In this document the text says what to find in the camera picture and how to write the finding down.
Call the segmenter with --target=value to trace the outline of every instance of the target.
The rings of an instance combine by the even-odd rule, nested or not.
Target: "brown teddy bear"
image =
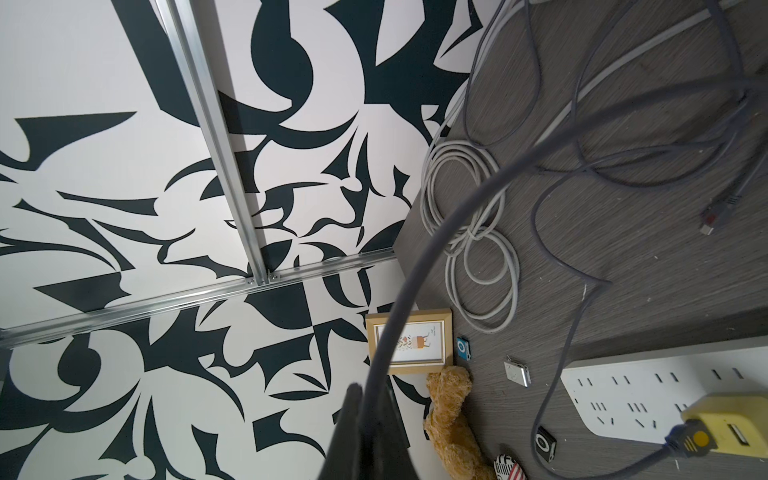
[[[495,480],[493,468],[486,465],[480,447],[462,414],[464,398],[472,390],[469,373],[461,366],[446,366],[427,375],[432,411],[424,421],[432,446],[453,480]]]

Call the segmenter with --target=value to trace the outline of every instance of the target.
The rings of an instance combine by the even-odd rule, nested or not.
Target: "wallpaper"
[[[495,0],[196,0],[270,270],[392,246]],[[0,3],[0,328],[248,276],[152,0]]]
[[[246,276],[150,2],[0,2],[0,65],[1,328]]]
[[[278,268],[392,246],[497,4],[194,3],[252,213],[280,252]]]
[[[346,388],[367,374],[363,316],[402,280],[390,260],[19,347],[0,478],[315,478]],[[420,478],[448,478],[422,430],[425,376],[389,388]]]

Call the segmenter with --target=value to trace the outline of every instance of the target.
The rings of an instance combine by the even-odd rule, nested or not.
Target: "wooden frame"
[[[379,337],[389,319],[388,313],[366,315],[368,350],[370,358],[376,354]],[[439,372],[453,365],[453,314],[450,309],[415,310],[401,334],[402,348],[398,347],[389,365],[389,374]]]

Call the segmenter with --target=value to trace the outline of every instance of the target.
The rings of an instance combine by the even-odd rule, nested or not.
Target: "white power strip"
[[[768,391],[768,336],[580,360],[561,380],[595,435],[664,443],[701,397]]]

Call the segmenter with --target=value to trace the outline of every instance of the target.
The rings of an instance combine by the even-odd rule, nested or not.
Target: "gray wooden floor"
[[[608,0],[554,0],[532,7],[535,36],[544,69],[541,100],[528,123],[492,153],[501,164],[530,147],[568,101],[574,75],[595,32],[614,11]],[[592,72],[629,48],[703,8],[702,2],[641,1],[595,58]],[[740,42],[748,72],[768,61],[768,2],[746,0],[727,12]],[[519,15],[502,32],[477,81],[470,128],[489,140],[514,123],[532,91],[532,69]],[[717,30],[704,22],[627,65],[584,102],[586,114],[651,88],[723,73],[727,59]],[[727,92],[698,95],[634,114],[584,139],[591,154],[639,144],[661,143],[697,131],[697,119],[718,112]],[[452,137],[462,137],[455,128]],[[539,214],[541,234],[553,252],[576,267],[614,281],[614,287],[588,311],[570,358],[632,353],[696,343],[768,335],[768,175],[752,183],[734,217],[705,237],[699,213],[753,158],[768,131],[765,113],[757,115],[732,154],[705,177],[676,190],[631,193],[580,177],[558,190]],[[631,179],[673,177],[694,158],[633,172]],[[573,166],[563,150],[549,167]],[[449,212],[473,185],[460,167],[442,171],[438,201]],[[553,180],[527,174],[507,189],[508,207],[499,230],[515,245],[521,260],[518,313],[497,335],[476,333],[463,319],[454,332],[472,345],[467,365],[475,382],[465,412],[488,459],[507,452],[521,459],[529,478],[547,478],[534,464],[528,435],[551,381],[555,362],[577,308],[584,284],[548,263],[531,241],[531,205]],[[395,244],[406,275],[429,237],[411,211]],[[501,255],[490,242],[471,255],[480,276],[495,272]],[[422,288],[420,308],[450,306],[441,259]],[[471,310],[486,310],[508,284],[478,286],[459,274],[459,289]],[[524,389],[505,378],[506,355],[528,364],[533,386]],[[554,395],[545,428],[560,442],[552,464],[562,475],[607,472],[653,451],[656,445],[604,439],[581,423],[565,391]],[[712,454],[666,460],[637,478],[768,478],[768,462]]]

